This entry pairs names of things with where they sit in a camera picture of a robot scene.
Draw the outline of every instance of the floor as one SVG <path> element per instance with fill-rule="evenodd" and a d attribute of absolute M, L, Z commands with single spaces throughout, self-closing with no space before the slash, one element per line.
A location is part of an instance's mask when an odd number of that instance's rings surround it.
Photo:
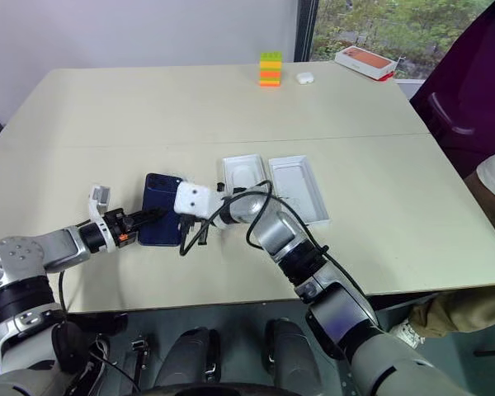
<path fill-rule="evenodd" d="M 328 359 L 314 341 L 305 321 L 306 307 L 298 301 L 267 304 L 232 304 L 183 309 L 160 309 L 129 314 L 127 329 L 111 339 L 111 361 L 132 373 L 135 353 L 130 343 L 139 335 L 148 335 L 152 355 L 143 373 L 142 387 L 152 386 L 158 369 L 177 337 L 190 328 L 217 329 L 222 337 L 222 381 L 272 384 L 261 364 L 264 326 L 272 318 L 287 317 L 299 324 L 310 338 L 327 396 L 357 394 L 345 362 Z M 378 313 L 385 327 L 407 314 L 407 308 Z M 495 326 L 472 334 L 455 334 L 427 339 L 418 351 L 443 370 L 457 384 L 477 395 L 495 395 L 495 356 L 474 357 L 474 350 L 495 349 Z M 130 385 L 119 373 L 110 370 L 98 395 L 129 394 Z"/>

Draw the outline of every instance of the trees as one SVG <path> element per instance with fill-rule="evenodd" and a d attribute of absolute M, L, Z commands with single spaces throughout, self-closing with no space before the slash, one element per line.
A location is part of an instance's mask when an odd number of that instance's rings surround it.
<path fill-rule="evenodd" d="M 491 0 L 320 0 L 312 60 L 348 45 L 393 60 L 397 78 L 426 78 Z"/>

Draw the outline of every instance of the smartphone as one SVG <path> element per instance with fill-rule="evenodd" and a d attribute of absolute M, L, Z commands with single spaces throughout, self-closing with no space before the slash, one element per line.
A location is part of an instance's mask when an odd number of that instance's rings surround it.
<path fill-rule="evenodd" d="M 180 177 L 149 173 L 145 178 L 143 210 L 167 210 L 161 219 L 146 224 L 139 230 L 138 241 L 145 246 L 178 246 L 182 240 L 180 215 L 174 211 L 174 200 Z"/>

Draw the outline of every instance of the white table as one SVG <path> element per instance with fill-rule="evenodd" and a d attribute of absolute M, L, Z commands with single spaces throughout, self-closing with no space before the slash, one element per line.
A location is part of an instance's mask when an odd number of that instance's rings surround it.
<path fill-rule="evenodd" d="M 298 85 L 301 71 L 315 83 Z M 94 182 L 129 213 L 148 172 L 213 186 L 224 157 L 306 154 L 332 219 L 312 231 L 366 293 L 495 284 L 495 232 L 396 84 L 332 63 L 284 72 L 279 88 L 259 87 L 256 65 L 52 72 L 0 135 L 0 238 L 86 219 Z M 66 271 L 66 300 L 88 312 L 294 298 L 245 231 L 212 229 L 186 257 L 137 243 L 96 255 Z"/>

